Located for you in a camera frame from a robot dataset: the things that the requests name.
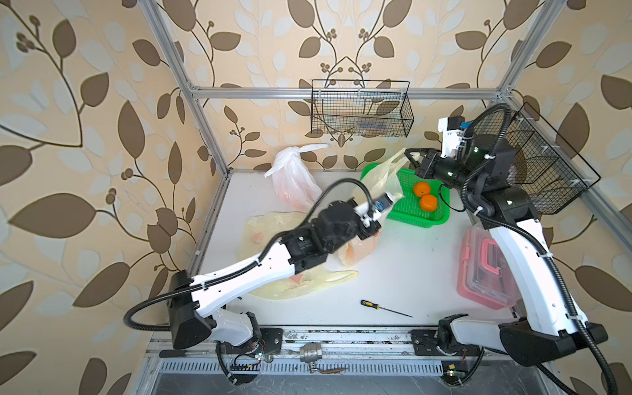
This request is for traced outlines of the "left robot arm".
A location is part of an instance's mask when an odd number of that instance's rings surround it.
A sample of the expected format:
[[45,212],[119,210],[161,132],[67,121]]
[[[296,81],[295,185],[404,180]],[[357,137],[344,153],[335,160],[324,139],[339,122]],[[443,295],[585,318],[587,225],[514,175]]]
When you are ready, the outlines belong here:
[[255,315],[225,306],[243,294],[315,268],[358,238],[379,233],[379,222],[395,204],[390,193],[372,197],[357,179],[339,179],[322,193],[303,221],[271,237],[262,251],[236,264],[197,276],[176,274],[169,292],[130,308],[123,323],[130,329],[169,332],[176,351],[206,340],[247,352],[261,345]]

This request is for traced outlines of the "white plastic bag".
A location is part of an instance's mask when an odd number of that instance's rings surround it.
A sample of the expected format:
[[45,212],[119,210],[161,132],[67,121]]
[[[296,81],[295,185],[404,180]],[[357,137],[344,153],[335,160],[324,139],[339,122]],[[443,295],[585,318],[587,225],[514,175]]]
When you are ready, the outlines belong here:
[[307,212],[311,209],[322,189],[315,183],[301,155],[314,154],[327,147],[327,144],[291,146],[276,155],[271,169],[264,177],[272,178],[274,192],[281,201],[297,211]]

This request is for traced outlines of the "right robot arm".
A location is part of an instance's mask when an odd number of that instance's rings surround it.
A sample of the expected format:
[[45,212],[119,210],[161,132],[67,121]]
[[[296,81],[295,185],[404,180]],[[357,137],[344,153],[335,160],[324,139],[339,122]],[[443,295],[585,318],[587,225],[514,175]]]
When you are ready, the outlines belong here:
[[466,212],[488,230],[505,256],[526,314],[513,322],[476,320],[467,314],[442,319],[442,352],[474,345],[545,371],[546,363],[587,349],[610,394],[620,393],[599,345],[607,340],[574,301],[546,243],[540,222],[587,189],[579,174],[533,125],[528,110],[492,105],[472,121],[439,121],[440,149],[408,148],[416,176],[455,190]]

